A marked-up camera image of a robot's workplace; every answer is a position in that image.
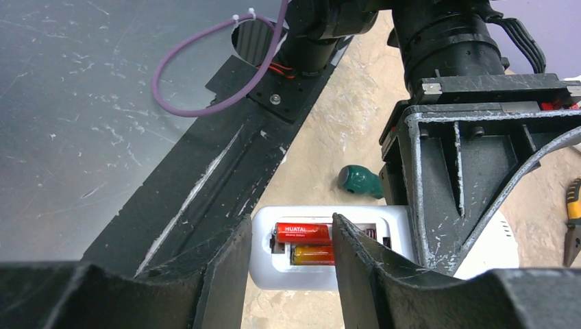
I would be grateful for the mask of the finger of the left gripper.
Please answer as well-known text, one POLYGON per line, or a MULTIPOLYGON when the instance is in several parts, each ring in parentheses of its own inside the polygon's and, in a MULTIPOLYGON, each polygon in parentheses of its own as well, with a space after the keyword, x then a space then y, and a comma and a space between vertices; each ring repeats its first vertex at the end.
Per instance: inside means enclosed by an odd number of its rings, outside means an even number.
POLYGON ((399 150, 419 264, 451 275, 518 181, 580 142, 580 111, 533 101, 410 106, 399 150))

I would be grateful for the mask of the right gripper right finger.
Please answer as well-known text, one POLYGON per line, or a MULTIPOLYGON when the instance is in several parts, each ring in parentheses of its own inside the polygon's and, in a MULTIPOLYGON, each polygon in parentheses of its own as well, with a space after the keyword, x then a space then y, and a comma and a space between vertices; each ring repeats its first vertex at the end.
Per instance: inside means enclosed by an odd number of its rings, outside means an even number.
POLYGON ((493 269, 470 280, 416 265, 333 214, 347 328, 579 328, 580 271, 493 269))

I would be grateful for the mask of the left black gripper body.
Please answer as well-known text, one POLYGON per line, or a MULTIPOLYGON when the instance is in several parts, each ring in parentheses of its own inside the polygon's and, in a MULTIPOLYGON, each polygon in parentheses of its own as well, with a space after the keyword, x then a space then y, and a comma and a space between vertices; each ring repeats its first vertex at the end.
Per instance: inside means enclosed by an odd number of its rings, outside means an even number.
POLYGON ((542 110, 579 110, 580 84, 547 73, 540 47, 517 19, 488 1, 391 1, 409 99, 399 101, 380 137, 384 197, 409 205, 399 122, 410 106, 533 101, 542 110))

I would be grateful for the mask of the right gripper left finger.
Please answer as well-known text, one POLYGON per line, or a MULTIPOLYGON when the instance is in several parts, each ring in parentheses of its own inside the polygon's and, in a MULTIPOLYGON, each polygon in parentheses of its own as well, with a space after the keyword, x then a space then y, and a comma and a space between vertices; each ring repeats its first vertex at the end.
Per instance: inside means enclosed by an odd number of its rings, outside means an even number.
POLYGON ((239 328, 251 219, 137 275, 85 262, 3 263, 2 328, 239 328))

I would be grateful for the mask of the red battery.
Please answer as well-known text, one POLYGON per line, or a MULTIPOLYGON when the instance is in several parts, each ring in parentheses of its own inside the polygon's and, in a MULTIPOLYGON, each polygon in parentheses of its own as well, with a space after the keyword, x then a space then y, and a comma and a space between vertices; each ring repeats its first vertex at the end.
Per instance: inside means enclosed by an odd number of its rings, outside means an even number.
POLYGON ((298 245, 293 248, 290 254, 290 263, 292 265, 335 265, 333 247, 330 245, 298 245))
POLYGON ((276 223, 273 235, 278 243, 331 245, 332 227, 326 223, 276 223))

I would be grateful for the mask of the white remote control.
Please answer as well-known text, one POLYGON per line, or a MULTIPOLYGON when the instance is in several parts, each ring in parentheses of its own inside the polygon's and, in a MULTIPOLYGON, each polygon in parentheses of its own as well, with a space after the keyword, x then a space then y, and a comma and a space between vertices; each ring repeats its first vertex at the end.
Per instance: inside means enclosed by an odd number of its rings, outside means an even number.
POLYGON ((266 290, 338 290, 422 302, 492 299, 529 281, 505 218, 403 206, 269 206, 252 222, 250 274, 266 290))

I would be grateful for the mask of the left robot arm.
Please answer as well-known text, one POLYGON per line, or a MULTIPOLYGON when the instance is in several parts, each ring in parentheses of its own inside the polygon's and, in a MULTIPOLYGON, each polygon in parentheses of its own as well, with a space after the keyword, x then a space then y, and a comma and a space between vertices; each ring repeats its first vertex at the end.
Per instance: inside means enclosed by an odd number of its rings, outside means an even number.
POLYGON ((523 24, 489 1, 292 1, 294 37, 336 40, 392 13, 409 98, 379 139, 388 204, 409 208, 413 250, 453 274, 518 181, 580 142, 580 83, 547 73, 523 24))

